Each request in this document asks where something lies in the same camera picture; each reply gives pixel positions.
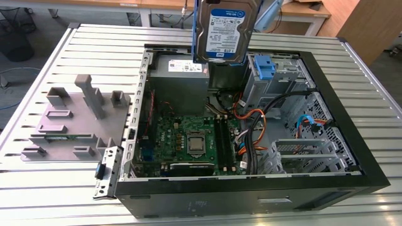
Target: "ram slot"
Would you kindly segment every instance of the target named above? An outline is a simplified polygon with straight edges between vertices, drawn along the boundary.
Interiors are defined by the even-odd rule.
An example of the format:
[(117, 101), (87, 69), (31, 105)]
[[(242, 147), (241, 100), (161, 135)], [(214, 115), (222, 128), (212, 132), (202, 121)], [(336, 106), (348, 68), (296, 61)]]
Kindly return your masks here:
[(221, 122), (221, 132), (222, 132), (222, 143), (224, 143), (224, 150), (225, 150), (225, 161), (228, 171), (233, 170), (233, 145), (232, 145), (232, 134), (228, 126), (228, 120), (222, 120)]
[(224, 146), (224, 139), (222, 139), (222, 119), (214, 119), (214, 130), (216, 130), (216, 144), (217, 144), (217, 154), (218, 154), (218, 167), (220, 170), (224, 170), (226, 165), (226, 151)]

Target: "motherboard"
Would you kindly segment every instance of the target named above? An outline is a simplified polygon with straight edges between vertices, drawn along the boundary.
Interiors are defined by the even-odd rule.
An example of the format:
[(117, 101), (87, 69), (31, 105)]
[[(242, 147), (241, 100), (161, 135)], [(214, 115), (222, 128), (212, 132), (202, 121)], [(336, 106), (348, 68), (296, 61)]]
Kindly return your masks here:
[(238, 120), (228, 116), (160, 117), (156, 146), (142, 147), (145, 176), (238, 175), (238, 134)]

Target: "cpu socket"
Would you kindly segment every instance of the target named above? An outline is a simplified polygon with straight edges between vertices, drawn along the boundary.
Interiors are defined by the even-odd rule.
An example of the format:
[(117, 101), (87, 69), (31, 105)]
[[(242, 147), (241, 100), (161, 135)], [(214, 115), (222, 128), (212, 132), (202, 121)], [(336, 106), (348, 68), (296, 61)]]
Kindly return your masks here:
[(206, 154), (206, 135), (201, 132), (188, 133), (188, 154), (200, 158)]

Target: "open computer tower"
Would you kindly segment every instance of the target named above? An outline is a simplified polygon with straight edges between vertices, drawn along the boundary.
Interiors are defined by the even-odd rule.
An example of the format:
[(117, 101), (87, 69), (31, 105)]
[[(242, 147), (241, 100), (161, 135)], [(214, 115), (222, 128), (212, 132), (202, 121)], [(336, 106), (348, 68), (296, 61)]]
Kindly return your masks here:
[[(236, 117), (297, 91), (266, 124), (250, 126), (260, 113)], [(95, 199), (117, 197), (138, 218), (320, 210), (389, 185), (310, 52), (253, 50), (245, 64), (220, 65), (149, 46), (133, 102)], [(248, 129), (253, 141), (264, 131), (254, 161)]]

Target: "aluminum workbench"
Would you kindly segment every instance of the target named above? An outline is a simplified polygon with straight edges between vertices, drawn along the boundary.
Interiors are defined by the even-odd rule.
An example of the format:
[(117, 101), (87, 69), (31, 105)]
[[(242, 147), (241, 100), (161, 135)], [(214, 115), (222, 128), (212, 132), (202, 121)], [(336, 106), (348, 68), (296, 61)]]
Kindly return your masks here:
[(336, 38), (258, 33), (250, 49), (313, 52), (389, 177), (392, 186), (376, 193), (321, 211), (136, 219), (118, 200), (93, 200), (97, 162), (23, 162), (50, 88), (78, 92), (77, 75), (91, 74), (102, 92), (133, 94), (146, 43), (190, 45), (192, 31), (91, 24), (67, 29), (0, 136), (0, 225), (402, 225), (402, 110), (349, 44)]

